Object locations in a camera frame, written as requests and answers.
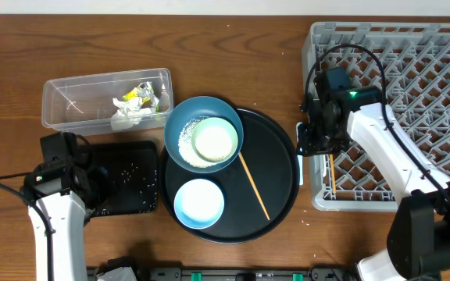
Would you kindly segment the long wooden chopstick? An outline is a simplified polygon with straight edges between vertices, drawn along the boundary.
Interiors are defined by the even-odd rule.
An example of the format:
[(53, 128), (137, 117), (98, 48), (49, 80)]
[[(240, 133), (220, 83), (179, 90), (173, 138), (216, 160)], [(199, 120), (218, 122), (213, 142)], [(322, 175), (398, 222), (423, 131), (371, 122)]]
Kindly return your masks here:
[(335, 169), (334, 169), (334, 155), (329, 154), (329, 162), (330, 162), (330, 181), (331, 181), (331, 188), (332, 188), (332, 194), (336, 194), (337, 192), (337, 186), (335, 183)]

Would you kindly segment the white napkin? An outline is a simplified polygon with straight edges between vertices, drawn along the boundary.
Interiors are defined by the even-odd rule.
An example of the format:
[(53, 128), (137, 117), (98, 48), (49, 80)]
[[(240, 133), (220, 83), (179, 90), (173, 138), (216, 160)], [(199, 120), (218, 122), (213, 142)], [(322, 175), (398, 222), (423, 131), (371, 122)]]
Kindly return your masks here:
[(110, 119), (114, 131), (130, 129), (139, 124), (144, 116), (156, 113), (157, 109), (149, 98), (135, 97), (129, 101), (114, 98), (112, 103), (117, 107), (116, 113)]

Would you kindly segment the yellow green snack wrapper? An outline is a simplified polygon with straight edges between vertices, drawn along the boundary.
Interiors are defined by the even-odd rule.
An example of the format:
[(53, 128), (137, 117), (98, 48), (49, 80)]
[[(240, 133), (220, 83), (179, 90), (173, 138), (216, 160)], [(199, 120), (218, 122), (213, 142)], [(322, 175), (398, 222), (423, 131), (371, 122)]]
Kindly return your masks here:
[(136, 98), (138, 99), (138, 104), (141, 108), (145, 103), (150, 102), (150, 108), (154, 109), (155, 112), (159, 111), (159, 98), (155, 95), (154, 88), (150, 81), (141, 82), (122, 97), (125, 102), (135, 100)]

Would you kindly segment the light green bowl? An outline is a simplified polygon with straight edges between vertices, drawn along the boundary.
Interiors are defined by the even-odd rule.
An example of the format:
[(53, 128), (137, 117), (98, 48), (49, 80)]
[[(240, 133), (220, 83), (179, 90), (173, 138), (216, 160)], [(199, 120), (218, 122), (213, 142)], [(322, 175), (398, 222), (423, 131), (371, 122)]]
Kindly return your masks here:
[(191, 135), (191, 144), (197, 156), (211, 163), (230, 159), (238, 149), (238, 141), (234, 126), (219, 117), (198, 122)]

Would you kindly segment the dark blue plate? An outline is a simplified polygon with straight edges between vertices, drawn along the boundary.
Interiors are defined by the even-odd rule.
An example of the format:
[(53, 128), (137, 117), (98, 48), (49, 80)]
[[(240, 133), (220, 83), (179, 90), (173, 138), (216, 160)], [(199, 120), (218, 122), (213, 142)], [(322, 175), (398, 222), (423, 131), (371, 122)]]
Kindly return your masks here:
[[(238, 145), (231, 158), (206, 168), (198, 168), (186, 162), (180, 155), (178, 141), (180, 133), (190, 121), (217, 117), (228, 121), (236, 130)], [(183, 169), (193, 173), (214, 173), (231, 164), (241, 150), (244, 142), (244, 129), (238, 112), (227, 102), (210, 97), (198, 96), (182, 101), (170, 113), (164, 128), (165, 149), (169, 156)]]

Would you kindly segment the light blue saucer plate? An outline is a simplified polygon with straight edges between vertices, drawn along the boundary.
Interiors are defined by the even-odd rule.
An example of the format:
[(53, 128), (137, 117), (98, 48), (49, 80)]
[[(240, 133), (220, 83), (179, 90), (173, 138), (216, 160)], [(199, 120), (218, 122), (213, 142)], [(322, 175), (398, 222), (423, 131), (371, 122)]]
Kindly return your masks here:
[(195, 179), (177, 191), (173, 210), (177, 220), (190, 229), (206, 229), (222, 216), (225, 200), (222, 190), (211, 180)]

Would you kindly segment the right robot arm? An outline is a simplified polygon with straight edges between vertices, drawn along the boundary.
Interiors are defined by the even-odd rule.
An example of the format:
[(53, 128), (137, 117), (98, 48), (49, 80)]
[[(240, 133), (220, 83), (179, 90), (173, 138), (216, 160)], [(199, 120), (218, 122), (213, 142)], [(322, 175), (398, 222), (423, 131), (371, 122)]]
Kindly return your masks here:
[(314, 79), (301, 105), (297, 152), (328, 155), (356, 142), (374, 163), (398, 205), (382, 251), (359, 261), (357, 280), (438, 278), (450, 269), (450, 178), (393, 123), (384, 91), (354, 88), (342, 67)]

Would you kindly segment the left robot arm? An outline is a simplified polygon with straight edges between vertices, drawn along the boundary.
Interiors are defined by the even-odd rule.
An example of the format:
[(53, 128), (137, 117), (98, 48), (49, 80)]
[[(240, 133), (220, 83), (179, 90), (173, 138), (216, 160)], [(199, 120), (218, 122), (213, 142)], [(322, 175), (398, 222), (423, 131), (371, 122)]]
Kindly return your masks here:
[(84, 220), (91, 196), (78, 136), (54, 133), (40, 139), (44, 162), (23, 180), (30, 200), (38, 280), (86, 280)]

